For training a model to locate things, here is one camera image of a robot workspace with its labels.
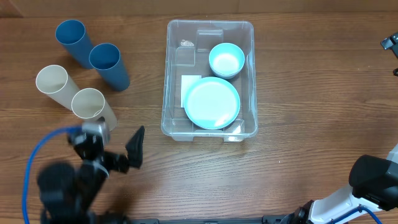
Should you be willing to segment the cream cup front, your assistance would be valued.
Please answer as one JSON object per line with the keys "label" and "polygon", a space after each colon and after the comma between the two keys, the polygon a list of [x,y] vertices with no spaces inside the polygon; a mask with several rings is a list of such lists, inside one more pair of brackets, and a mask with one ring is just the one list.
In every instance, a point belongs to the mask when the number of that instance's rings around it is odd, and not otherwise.
{"label": "cream cup front", "polygon": [[94,88],[85,88],[75,94],[72,111],[77,117],[88,121],[104,118],[110,131],[118,124],[116,115],[102,92]]}

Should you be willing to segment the light blue plate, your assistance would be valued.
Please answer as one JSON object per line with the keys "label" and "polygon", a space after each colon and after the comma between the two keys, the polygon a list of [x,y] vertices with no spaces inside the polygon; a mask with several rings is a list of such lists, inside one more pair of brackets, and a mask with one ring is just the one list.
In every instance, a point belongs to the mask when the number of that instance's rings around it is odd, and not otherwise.
{"label": "light blue plate", "polygon": [[223,129],[238,117],[241,100],[237,89],[227,80],[205,77],[187,91],[184,110],[198,127]]}

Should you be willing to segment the light blue bowl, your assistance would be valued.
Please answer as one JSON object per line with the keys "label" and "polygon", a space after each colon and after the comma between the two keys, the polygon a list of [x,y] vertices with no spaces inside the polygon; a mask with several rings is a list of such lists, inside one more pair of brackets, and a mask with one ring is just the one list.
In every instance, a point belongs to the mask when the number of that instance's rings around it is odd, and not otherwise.
{"label": "light blue bowl", "polygon": [[245,54],[237,45],[225,42],[211,49],[208,60],[212,72],[239,73],[244,67]]}

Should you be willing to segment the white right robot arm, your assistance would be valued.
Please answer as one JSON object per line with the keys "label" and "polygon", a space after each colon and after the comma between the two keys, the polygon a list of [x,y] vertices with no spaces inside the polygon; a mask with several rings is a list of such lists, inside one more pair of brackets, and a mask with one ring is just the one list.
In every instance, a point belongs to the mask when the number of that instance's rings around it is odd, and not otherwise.
{"label": "white right robot arm", "polygon": [[348,185],[320,200],[311,200],[282,223],[348,223],[368,213],[376,223],[376,212],[397,207],[397,147],[385,159],[361,156],[353,165]]}

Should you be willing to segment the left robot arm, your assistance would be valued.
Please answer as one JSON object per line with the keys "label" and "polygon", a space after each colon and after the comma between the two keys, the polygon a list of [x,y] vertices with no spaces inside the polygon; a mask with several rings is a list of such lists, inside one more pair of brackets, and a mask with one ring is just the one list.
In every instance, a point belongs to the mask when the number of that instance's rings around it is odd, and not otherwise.
{"label": "left robot arm", "polygon": [[68,143],[82,159],[80,168],[75,169],[67,162],[56,162],[40,171],[37,184],[44,205],[41,223],[130,222],[122,213],[96,215],[90,207],[111,171],[125,174],[131,167],[141,167],[145,128],[141,126],[127,142],[127,154],[104,150],[108,133],[102,124],[98,128],[72,131]]}

